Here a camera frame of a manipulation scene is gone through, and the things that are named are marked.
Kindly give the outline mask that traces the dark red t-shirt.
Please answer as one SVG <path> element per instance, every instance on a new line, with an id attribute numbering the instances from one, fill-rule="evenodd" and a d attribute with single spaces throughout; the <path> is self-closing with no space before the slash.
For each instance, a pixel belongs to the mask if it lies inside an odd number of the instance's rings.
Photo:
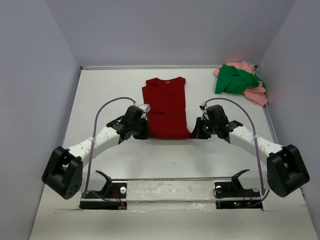
<path id="1" fill-rule="evenodd" d="M 144 103 L 150 105 L 148 127 L 155 139 L 189 139 L 186 117 L 186 79 L 153 78 L 142 87 Z"/>

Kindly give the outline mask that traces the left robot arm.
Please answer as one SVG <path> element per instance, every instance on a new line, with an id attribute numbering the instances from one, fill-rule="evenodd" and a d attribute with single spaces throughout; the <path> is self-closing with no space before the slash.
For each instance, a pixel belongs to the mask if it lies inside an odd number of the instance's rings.
<path id="1" fill-rule="evenodd" d="M 91 187 L 83 180 L 91 172 L 92 160 L 131 137 L 149 139 L 150 109 L 149 104 L 131 105 L 123 116 L 109 122 L 102 130 L 95 131 L 93 137 L 69 148 L 56 147 L 49 157 L 42 182 L 65 200 L 79 191 L 83 192 L 86 187 L 89 190 L 102 190 L 103 187 Z M 85 167 L 88 167 L 87 173 L 83 173 Z"/>

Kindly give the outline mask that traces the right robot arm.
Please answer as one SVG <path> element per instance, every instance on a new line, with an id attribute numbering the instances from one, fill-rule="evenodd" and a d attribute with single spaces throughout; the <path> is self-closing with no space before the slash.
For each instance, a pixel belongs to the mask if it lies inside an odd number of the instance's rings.
<path id="1" fill-rule="evenodd" d="M 196 119 L 192 139 L 207 140 L 216 135 L 219 139 L 237 146 L 256 157 L 258 170 L 243 170 L 238 182 L 243 189 L 258 189 L 286 197 L 310 181 L 310 175 L 299 149 L 289 144 L 268 141 L 249 130 L 242 123 L 229 121 L 221 105 L 199 107 L 202 115 Z"/>

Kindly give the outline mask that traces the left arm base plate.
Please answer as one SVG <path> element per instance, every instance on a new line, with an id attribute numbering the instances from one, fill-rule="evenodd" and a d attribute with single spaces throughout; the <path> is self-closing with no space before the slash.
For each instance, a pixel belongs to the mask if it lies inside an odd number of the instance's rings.
<path id="1" fill-rule="evenodd" d="M 127 209 L 127 181 L 113 181 L 106 189 L 89 191 L 80 199 L 81 210 L 121 210 Z"/>

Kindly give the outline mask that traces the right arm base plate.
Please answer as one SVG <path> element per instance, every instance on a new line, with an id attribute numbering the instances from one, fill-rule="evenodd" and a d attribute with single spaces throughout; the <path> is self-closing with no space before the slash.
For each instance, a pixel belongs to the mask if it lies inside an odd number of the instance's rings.
<path id="1" fill-rule="evenodd" d="M 234 210 L 251 207 L 254 209 L 262 209 L 262 198 L 259 192 L 252 189 L 244 189 L 239 183 L 233 181 L 218 181 L 214 183 L 213 196 L 215 197 L 215 205 L 217 210 Z"/>

